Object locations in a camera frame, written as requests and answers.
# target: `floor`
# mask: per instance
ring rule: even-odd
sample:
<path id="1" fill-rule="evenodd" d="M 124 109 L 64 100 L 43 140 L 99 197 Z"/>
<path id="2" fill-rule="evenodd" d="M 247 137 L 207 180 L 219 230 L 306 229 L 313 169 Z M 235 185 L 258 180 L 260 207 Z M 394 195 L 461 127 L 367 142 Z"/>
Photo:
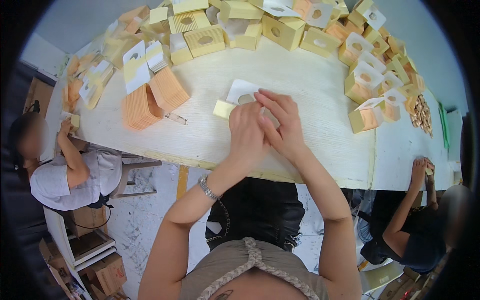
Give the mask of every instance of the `floor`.
<path id="1" fill-rule="evenodd" d="M 124 163 L 151 161 L 147 158 L 124 158 Z M 123 258 L 127 274 L 127 282 L 123 289 L 132 300 L 137 299 L 138 288 L 145 270 L 148 255 L 162 218 L 175 202 L 179 165 L 166 163 L 160 167 L 132 170 L 129 180 L 135 181 L 134 186 L 127 186 L 126 193 L 149 192 L 156 194 L 126 198 L 111 199 L 115 208 L 112 209 L 108 221 L 108 234 L 116 241 L 117 252 Z M 190 168 L 187 189 L 197 183 L 198 178 L 209 171 Z M 313 202 L 304 184 L 297 184 L 298 197 L 305 208 L 300 231 L 303 233 L 301 244 L 293 253 L 302 259 L 309 271 L 318 273 L 318 259 L 322 246 L 322 236 L 318 232 L 323 229 L 322 216 Z M 207 212 L 190 231 L 188 272 L 209 252 L 205 240 L 205 222 Z"/>

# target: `white wooden table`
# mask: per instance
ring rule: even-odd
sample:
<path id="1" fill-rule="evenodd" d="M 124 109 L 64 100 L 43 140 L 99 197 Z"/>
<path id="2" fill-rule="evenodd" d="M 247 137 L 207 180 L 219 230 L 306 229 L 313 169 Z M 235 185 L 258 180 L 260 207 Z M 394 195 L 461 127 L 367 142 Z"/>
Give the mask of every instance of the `white wooden table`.
<path id="1" fill-rule="evenodd" d="M 125 82 L 118 70 L 96 108 L 88 110 L 79 100 L 75 112 L 81 116 L 77 136 L 136 155 L 213 169 L 228 154 L 230 133 L 228 122 L 213 116 L 212 111 L 217 99 L 225 99 L 233 80 L 240 78 L 292 95 L 299 105 L 306 144 L 340 187 L 406 190 L 416 156 L 428 156 L 436 165 L 437 189 L 453 184 L 433 96 L 425 95 L 432 112 L 433 139 L 411 125 L 403 106 L 400 121 L 353 134 L 348 113 L 358 105 L 344 95 L 348 67 L 336 53 L 325 59 L 300 48 L 288 52 L 263 36 L 256 51 L 227 48 L 172 70 L 191 95 L 174 111 L 188 119 L 187 125 L 164 119 L 140 132 L 125 129 L 120 109 L 126 96 Z M 52 94 L 47 112 L 50 127 L 58 125 L 64 85 L 60 80 Z M 55 130 L 50 128 L 49 148 L 43 159 L 52 156 Z M 301 182 L 293 166 L 274 150 L 251 176 Z"/>

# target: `white wall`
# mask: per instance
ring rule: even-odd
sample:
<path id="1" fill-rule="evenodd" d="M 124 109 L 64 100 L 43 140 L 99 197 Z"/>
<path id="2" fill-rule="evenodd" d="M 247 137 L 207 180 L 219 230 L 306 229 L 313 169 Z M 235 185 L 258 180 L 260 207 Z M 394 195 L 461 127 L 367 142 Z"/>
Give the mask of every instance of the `white wall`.
<path id="1" fill-rule="evenodd" d="M 57 0 L 39 22 L 36 33 L 59 49 L 75 53 L 122 13 L 161 0 Z M 356 2 L 347 0 L 349 8 Z M 420 0 L 375 0 L 387 17 L 385 27 L 407 44 L 408 55 L 437 100 L 447 108 L 468 111 L 465 86 L 454 52 Z"/>
<path id="2" fill-rule="evenodd" d="M 25 45 L 20 61 L 32 66 L 53 80 L 57 80 L 57 74 L 61 70 L 64 58 L 65 52 L 34 32 Z"/>
<path id="3" fill-rule="evenodd" d="M 349 8 L 356 1 L 347 0 Z M 468 112 L 465 84 L 449 41 L 420 0 L 374 0 L 391 35 L 405 41 L 407 53 L 435 98 L 447 109 Z"/>

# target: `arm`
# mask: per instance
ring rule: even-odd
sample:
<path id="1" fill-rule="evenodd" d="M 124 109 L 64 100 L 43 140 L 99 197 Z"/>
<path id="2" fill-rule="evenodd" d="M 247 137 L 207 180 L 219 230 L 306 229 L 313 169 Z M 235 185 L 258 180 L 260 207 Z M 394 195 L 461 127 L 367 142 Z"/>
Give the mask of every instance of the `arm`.
<path id="1" fill-rule="evenodd" d="M 260 108 L 251 102 L 232 111 L 230 154 L 207 178 L 214 194 L 221 195 L 241 181 L 268 152 L 270 145 L 264 142 L 264 133 L 256 122 Z M 195 185 L 168 210 L 150 251 L 138 299 L 178 298 L 187 273 L 190 228 L 213 204 Z"/>
<path id="2" fill-rule="evenodd" d="M 265 90 L 256 93 L 255 98 L 280 123 L 275 129 L 271 120 L 259 118 L 269 142 L 298 169 L 324 218 L 318 274 L 325 278 L 330 298 L 359 299 L 361 284 L 350 208 L 335 180 L 305 145 L 297 104 L 290 96 Z"/>
<path id="3" fill-rule="evenodd" d="M 405 220 L 407 219 L 408 212 L 412 208 L 412 204 L 417 197 L 422 181 L 425 177 L 425 168 L 427 162 L 425 159 L 415 159 L 412 168 L 412 181 L 408 189 L 407 195 L 400 203 L 400 206 L 396 209 L 392 220 L 388 223 L 387 228 L 383 233 L 383 239 L 385 243 L 392 248 L 392 250 L 403 257 L 407 242 L 410 237 L 409 233 L 401 231 Z"/>
<path id="4" fill-rule="evenodd" d="M 427 205 L 434 210 L 438 209 L 437 191 L 435 190 L 435 165 L 428 159 L 427 168 L 432 170 L 432 175 L 425 174 L 425 186 L 427 187 Z"/>
<path id="5" fill-rule="evenodd" d="M 73 188 L 85 181 L 90 176 L 90 169 L 82 159 L 82 155 L 77 148 L 68 139 L 68 133 L 72 128 L 70 119 L 62 122 L 61 128 L 57 137 L 60 149 L 67 161 L 67 182 L 68 187 Z"/>

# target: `silver watch band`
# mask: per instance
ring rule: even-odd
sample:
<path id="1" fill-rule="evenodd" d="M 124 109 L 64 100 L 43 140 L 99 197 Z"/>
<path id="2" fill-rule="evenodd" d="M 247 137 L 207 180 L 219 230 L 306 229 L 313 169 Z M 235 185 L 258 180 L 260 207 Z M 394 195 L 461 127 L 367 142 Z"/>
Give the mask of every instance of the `silver watch band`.
<path id="1" fill-rule="evenodd" d="M 200 176 L 200 178 L 198 179 L 198 185 L 200 186 L 200 188 L 202 188 L 202 190 L 204 191 L 205 195 L 212 199 L 212 200 L 220 200 L 222 198 L 223 195 L 215 195 L 211 189 L 208 188 L 207 186 L 207 174 L 203 174 L 202 176 Z"/>

